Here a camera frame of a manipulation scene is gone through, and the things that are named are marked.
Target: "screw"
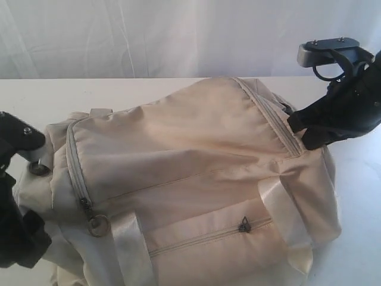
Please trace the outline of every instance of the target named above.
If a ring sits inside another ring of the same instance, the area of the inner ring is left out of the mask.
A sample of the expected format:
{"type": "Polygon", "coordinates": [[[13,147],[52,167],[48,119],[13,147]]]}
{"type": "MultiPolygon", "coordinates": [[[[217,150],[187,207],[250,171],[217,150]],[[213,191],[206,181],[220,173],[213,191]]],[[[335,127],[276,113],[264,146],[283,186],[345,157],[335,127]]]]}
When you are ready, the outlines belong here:
{"type": "Polygon", "coordinates": [[[25,135],[30,135],[30,134],[32,134],[32,130],[31,130],[31,128],[29,128],[29,127],[25,127],[25,128],[24,128],[24,134],[25,134],[25,135]]]}

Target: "white curtain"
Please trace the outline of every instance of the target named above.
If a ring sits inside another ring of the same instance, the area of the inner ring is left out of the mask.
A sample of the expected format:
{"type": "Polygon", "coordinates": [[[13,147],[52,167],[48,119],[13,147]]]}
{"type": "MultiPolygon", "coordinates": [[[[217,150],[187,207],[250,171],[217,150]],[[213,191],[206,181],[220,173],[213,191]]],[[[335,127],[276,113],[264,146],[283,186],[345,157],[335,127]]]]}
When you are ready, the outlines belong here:
{"type": "Polygon", "coordinates": [[[0,0],[0,78],[310,74],[298,46],[381,49],[380,0],[0,0]]]}

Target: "table surface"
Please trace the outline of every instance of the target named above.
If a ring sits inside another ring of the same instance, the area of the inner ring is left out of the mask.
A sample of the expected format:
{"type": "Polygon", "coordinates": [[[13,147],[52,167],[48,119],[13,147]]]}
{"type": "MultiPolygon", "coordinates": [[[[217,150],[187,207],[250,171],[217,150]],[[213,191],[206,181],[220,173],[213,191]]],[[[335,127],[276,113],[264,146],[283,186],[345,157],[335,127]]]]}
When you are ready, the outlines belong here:
{"type": "MultiPolygon", "coordinates": [[[[262,77],[267,87],[303,108],[326,93],[314,77],[262,77]]],[[[0,108],[43,129],[72,111],[124,110],[157,100],[200,79],[57,79],[0,80],[0,108]]],[[[342,235],[316,250],[306,285],[380,285],[381,271],[381,128],[357,139],[332,144],[342,235]]],[[[10,174],[19,176],[15,157],[10,174]]],[[[50,285],[50,265],[0,270],[1,285],[50,285]]]]}

